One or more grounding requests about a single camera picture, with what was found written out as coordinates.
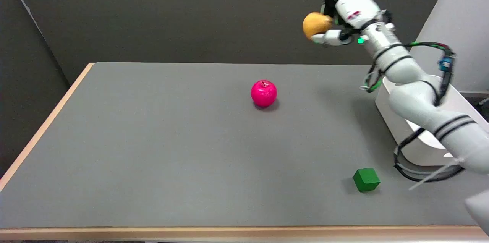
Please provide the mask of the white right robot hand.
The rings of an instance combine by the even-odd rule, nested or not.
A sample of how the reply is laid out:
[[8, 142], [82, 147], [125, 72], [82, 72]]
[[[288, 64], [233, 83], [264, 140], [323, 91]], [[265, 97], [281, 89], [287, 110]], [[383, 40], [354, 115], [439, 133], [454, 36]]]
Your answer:
[[323, 0], [319, 12], [304, 18], [302, 29], [316, 44], [342, 46], [377, 22], [391, 23], [392, 15], [374, 0]]

